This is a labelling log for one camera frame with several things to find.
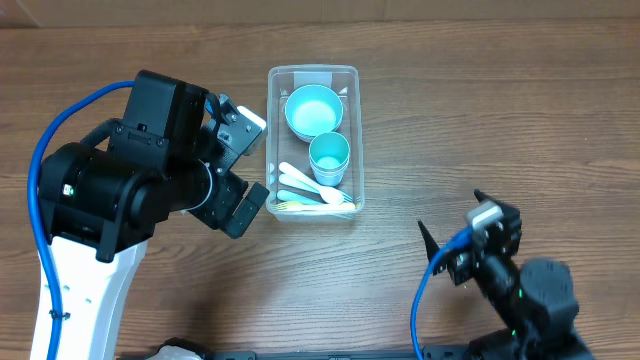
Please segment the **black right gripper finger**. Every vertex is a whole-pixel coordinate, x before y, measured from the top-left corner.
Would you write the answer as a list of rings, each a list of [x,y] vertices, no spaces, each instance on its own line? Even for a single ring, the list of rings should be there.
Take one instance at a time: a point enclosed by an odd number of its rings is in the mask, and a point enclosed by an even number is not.
[[[420,229],[421,236],[422,236],[422,238],[424,240],[424,243],[425,243],[428,264],[429,265],[434,265],[434,270],[433,270],[432,274],[433,275],[437,275],[437,274],[443,272],[446,269],[445,265],[441,265],[441,264],[439,264],[438,262],[436,262],[434,260],[435,256],[440,251],[440,247],[436,243],[436,241],[434,240],[434,238],[432,237],[432,235],[427,230],[426,226],[424,225],[424,223],[421,220],[418,221],[418,227]]]
[[[482,191],[481,191],[481,190],[479,190],[479,189],[475,189],[475,190],[474,190],[474,192],[473,192],[473,194],[474,194],[474,197],[476,198],[476,200],[477,200],[479,203],[482,203],[482,202],[485,202],[485,201],[490,201],[490,202],[493,202],[493,203],[496,203],[496,202],[497,202],[497,200],[496,200],[496,199],[494,199],[492,196],[490,196],[490,195],[488,195],[488,194],[486,194],[486,193],[482,192]]]

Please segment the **green plastic fork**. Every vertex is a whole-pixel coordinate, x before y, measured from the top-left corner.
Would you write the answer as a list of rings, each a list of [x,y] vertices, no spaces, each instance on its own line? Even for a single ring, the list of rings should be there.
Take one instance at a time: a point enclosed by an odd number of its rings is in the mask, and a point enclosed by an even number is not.
[[[321,205],[321,202],[299,195],[288,190],[279,190],[276,197],[282,202],[299,202],[303,205]]]

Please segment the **yellow plastic fork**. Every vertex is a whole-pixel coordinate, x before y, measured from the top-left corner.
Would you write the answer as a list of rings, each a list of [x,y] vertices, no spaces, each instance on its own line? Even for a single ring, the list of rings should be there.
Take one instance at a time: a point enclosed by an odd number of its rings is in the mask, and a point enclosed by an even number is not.
[[[280,212],[297,212],[297,211],[353,211],[356,205],[351,202],[343,202],[341,204],[304,204],[298,201],[281,202],[272,207],[274,211]]]

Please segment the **blue plastic fork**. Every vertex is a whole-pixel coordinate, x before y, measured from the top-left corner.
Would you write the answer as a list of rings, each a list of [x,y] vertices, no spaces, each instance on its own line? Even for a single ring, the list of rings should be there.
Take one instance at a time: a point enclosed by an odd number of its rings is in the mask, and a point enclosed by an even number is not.
[[[297,180],[296,178],[294,178],[293,176],[288,175],[288,174],[280,174],[279,177],[278,177],[278,180],[279,180],[279,182],[281,184],[289,186],[289,187],[293,187],[293,188],[296,188],[296,189],[300,189],[300,190],[304,190],[304,191],[307,191],[307,192],[315,193],[315,194],[318,194],[318,195],[321,194],[321,192],[318,189],[316,189],[315,187],[307,185],[304,182],[302,182],[300,180]],[[347,195],[345,192],[343,192],[341,190],[335,189],[334,193],[335,194],[340,194],[342,196],[343,200],[346,201],[346,202],[352,202],[353,201],[353,198],[350,195]]]

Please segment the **white plastic spoon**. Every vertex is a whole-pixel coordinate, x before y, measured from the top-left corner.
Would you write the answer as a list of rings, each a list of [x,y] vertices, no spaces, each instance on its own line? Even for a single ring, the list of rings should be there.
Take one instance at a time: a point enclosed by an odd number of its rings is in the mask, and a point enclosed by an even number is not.
[[[316,189],[318,189],[321,192],[319,196],[327,204],[341,204],[345,202],[340,194],[334,193],[335,188],[320,185],[319,183],[309,178],[307,175],[302,173],[300,170],[298,170],[296,167],[294,167],[288,162],[281,162],[278,165],[278,169],[280,170],[281,174],[291,175],[297,180],[300,180],[305,184],[313,186]]]

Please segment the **pink plastic cup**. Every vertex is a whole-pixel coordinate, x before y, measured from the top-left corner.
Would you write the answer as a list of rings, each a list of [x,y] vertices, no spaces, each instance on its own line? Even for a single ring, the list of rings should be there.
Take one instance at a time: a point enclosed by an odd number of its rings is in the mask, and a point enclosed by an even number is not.
[[[317,181],[317,178],[320,178],[320,177],[338,177],[338,176],[342,177],[342,180],[343,180],[347,167],[342,166],[342,167],[333,168],[333,169],[326,169],[326,168],[316,167],[312,165],[311,169],[313,171],[316,181]]]

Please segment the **green plastic cup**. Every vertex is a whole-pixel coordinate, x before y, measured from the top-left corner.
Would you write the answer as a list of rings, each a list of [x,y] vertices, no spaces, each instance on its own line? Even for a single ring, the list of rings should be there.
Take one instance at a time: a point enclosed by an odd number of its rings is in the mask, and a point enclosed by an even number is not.
[[[310,163],[326,169],[346,166],[350,153],[349,141],[337,132],[321,134],[315,137],[309,146]]]

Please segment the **green plastic bowl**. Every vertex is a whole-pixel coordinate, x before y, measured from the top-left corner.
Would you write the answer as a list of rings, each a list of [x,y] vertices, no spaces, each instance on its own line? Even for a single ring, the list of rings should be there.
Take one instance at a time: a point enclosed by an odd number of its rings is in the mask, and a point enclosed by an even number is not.
[[[344,115],[339,95],[324,85],[310,84],[296,89],[284,106],[286,121],[313,119],[341,121]]]

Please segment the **blue plastic cup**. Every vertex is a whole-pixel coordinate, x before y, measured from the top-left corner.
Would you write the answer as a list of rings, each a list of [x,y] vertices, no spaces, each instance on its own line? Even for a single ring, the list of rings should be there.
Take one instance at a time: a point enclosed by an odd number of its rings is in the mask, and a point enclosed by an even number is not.
[[[338,186],[342,181],[342,177],[338,176],[338,177],[320,177],[317,178],[317,182],[320,185],[323,186],[331,186],[331,187],[335,187]]]

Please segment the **blue plastic bowl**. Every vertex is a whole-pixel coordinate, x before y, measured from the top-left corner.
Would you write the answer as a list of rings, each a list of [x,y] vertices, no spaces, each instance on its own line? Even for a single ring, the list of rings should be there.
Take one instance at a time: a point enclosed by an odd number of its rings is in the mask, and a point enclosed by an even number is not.
[[[309,136],[319,136],[324,133],[334,132],[340,127],[341,124],[341,121],[316,121],[313,119],[303,119],[293,122],[286,121],[286,125],[292,132],[295,131]]]

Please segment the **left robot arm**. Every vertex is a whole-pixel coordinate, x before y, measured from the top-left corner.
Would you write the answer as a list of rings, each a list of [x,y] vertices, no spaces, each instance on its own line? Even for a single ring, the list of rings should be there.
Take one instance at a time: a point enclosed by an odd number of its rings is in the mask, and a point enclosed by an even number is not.
[[[49,152],[66,120],[60,114],[34,150],[27,206],[41,263],[35,359],[112,358],[157,224],[183,212],[237,239],[268,197],[232,170],[266,136],[259,115],[148,70],[126,88],[121,117]]]

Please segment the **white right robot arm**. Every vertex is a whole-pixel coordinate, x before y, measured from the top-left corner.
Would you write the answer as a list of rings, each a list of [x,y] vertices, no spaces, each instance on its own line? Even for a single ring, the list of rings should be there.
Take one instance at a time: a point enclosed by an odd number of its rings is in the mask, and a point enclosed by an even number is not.
[[[522,237],[520,210],[476,189],[477,207],[466,226],[445,245],[436,243],[423,222],[428,266],[414,297],[410,334],[416,357],[424,359],[591,359],[574,321],[579,303],[568,266],[534,258],[517,266],[512,257]],[[506,325],[468,345],[421,346],[417,331],[420,300],[430,277],[448,272],[458,286],[475,280]]]

